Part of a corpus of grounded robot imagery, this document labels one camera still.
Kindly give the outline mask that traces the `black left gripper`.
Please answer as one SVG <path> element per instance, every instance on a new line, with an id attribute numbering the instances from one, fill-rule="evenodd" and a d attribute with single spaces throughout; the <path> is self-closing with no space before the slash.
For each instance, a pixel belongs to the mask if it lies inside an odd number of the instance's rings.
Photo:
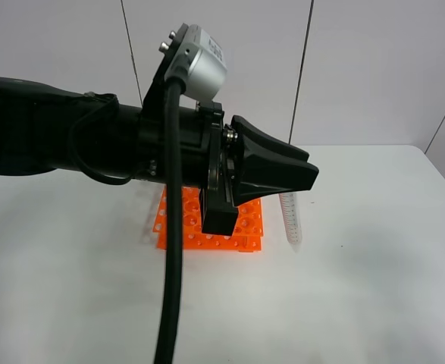
<path id="1" fill-rule="evenodd" d="M 199 102 L 195 109 L 181 107 L 179 118 L 182 185 L 199 188 L 199 201 L 206 214 L 236 211 L 235 206 L 264 196 L 311 190 L 316 181 L 319 170 L 309 163 L 306 151 L 234 115 L 230 126 L 238 137 L 232 157 L 235 166 L 242 168 L 234 178 L 232 197 L 222 105 Z M 142 109 L 138 134 L 140 180 L 165 182 L 168 167 L 164 128 L 164 108 L 150 112 Z"/>

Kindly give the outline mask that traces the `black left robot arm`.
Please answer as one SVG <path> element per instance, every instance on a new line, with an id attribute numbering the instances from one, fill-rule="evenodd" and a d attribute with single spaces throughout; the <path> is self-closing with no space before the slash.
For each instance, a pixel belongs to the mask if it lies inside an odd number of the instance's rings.
<path id="1" fill-rule="evenodd" d="M 309 154 L 236 115 L 224 123 L 216 102 L 179 106 L 152 86 L 145 108 L 113 94 L 72 93 L 0 77 L 0 175 L 81 171 L 103 184 L 169 184 L 168 230 L 182 230 L 181 189 L 199 189 L 202 231 L 230 235 L 238 208 L 254 199 L 310 190 L 318 169 Z"/>

